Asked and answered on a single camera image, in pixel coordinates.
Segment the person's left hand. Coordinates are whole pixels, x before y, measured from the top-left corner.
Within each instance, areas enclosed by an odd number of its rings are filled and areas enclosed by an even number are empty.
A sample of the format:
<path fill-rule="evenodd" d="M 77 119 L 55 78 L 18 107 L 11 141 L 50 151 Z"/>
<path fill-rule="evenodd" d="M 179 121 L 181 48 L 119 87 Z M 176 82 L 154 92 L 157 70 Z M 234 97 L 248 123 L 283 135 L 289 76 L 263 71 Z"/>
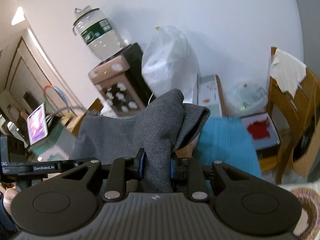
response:
<path fill-rule="evenodd" d="M 1 185 L 1 196 L 2 196 L 2 203 L 4 209 L 7 211 L 8 214 L 11 215 L 11 205 L 13 199 L 18 195 L 18 191 L 16 186 L 7 187 L 6 189 Z"/>

